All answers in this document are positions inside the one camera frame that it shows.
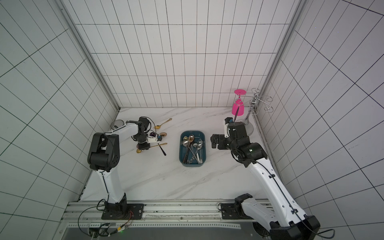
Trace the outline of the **small gold ornate spoon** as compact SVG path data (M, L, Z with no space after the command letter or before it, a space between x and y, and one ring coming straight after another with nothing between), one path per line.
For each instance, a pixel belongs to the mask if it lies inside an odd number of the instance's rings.
M156 129L156 130L160 129L164 124L170 122L171 120L172 120L172 118L169 118L169 119L166 120L164 123L159 124L159 125L155 125L155 126L154 126L154 129Z

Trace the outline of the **teal plastic storage box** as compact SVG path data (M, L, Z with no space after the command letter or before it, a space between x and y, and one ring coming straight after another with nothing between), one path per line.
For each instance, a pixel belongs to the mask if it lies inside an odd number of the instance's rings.
M202 164L198 164L196 157L193 159L193 161L190 164L184 164L183 163L184 156L186 154L187 149L186 149L186 147L184 147L182 145L182 141L183 141L184 136L189 137L190 135L194 135L194 137L195 137L194 143L199 144L198 153L199 153L200 158L202 160ZM201 131L184 131L180 136L180 148L179 148L179 161L180 161L180 163L185 167L201 167L207 159L206 143L207 143L206 137L205 137L205 134L203 132L201 132ZM194 147L192 147L192 150L195 154L196 150Z

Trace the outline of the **small silver spoon front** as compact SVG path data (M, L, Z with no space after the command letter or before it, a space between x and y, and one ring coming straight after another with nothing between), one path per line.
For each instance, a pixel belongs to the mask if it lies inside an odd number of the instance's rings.
M199 151L199 144L198 143L193 143L193 147L196 150L195 151L195 157L196 157L196 160L197 160L198 164L202 164L202 160L201 160L200 155L198 153L198 151Z

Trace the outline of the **large silver spoon front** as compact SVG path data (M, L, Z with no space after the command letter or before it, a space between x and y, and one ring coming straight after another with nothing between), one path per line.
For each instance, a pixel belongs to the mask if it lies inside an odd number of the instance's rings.
M190 144L189 137L184 136L184 137L183 137L183 141L182 141L182 145L183 145L184 147L188 148L188 147L189 147L189 144Z

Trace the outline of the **rose gold spoon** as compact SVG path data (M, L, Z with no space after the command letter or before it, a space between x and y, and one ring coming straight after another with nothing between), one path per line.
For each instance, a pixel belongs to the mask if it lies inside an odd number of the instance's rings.
M192 150L194 140L195 140L194 135L190 135L189 137L184 136L183 138L183 146L186 147L187 149L186 154L184 156L184 160L183 160L184 164L190 164L195 158L195 154Z

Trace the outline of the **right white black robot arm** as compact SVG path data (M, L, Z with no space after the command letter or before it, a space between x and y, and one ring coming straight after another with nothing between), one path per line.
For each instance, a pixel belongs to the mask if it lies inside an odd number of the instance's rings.
M307 215L289 194L265 150L250 141L245 124L226 118L224 130L223 135L211 136L212 148L229 150L256 177L273 208L269 210L250 194L243 194L235 199L235 212L255 220L273 240L313 240L321 226L318 219Z

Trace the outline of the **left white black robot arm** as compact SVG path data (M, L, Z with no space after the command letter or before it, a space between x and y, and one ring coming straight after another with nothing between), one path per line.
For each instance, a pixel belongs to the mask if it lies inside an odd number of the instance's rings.
M116 120L112 123L110 131L93 135L87 161L103 182L107 192L107 210L119 213L128 210L126 194L115 170L121 157L120 141L131 138L137 143L139 152L149 150L151 144L158 144L163 138L156 132L150 134L153 124L152 119L148 117L140 117L138 121Z

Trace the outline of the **grey translucent cup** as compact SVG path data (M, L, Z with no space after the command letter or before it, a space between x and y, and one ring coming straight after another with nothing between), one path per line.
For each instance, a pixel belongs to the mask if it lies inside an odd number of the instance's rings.
M124 124L125 124L125 122L123 120L115 120L114 122L111 123L110 128L112 130L116 130L118 128L123 127Z

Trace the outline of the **pink upside-down wine glass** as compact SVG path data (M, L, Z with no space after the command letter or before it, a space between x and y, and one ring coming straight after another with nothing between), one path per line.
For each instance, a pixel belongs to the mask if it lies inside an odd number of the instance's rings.
M235 95L238 97L233 104L232 107L232 114L234 115L234 121L237 119L237 117L242 116L245 111L244 102L242 100L242 96L246 95L246 91L243 89L237 89L234 91Z

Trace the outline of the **chrome glass holder stand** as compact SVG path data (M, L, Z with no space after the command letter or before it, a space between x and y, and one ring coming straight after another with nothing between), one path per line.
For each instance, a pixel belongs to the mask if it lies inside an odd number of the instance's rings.
M245 124L247 135L250 137L254 132L254 125L251 123L251 118L258 115L258 113L263 110L266 113L272 113L274 108L271 103L273 98L268 95L262 95L261 91L257 88L252 88L252 95L250 97L249 107L246 117L243 119Z

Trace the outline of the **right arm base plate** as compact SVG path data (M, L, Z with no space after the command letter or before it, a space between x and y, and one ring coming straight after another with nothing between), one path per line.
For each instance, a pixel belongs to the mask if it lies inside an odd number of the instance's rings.
M248 220L251 219L249 216L245 215L243 209L238 203L218 204L218 210L222 213L223 220Z

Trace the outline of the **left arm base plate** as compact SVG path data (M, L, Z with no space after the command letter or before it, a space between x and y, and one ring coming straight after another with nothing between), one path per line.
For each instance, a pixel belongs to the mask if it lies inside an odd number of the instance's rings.
M102 220L140 220L143 216L144 204L110 204L106 203Z

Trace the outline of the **aluminium rail frame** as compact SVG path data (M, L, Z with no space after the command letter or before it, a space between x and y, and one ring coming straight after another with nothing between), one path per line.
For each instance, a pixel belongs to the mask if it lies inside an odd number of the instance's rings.
M269 210L266 199L257 202ZM56 240L268 240L255 220L223 220L218 204L233 200L130 201L144 204L140 220L102 220L95 201L69 203L54 234Z

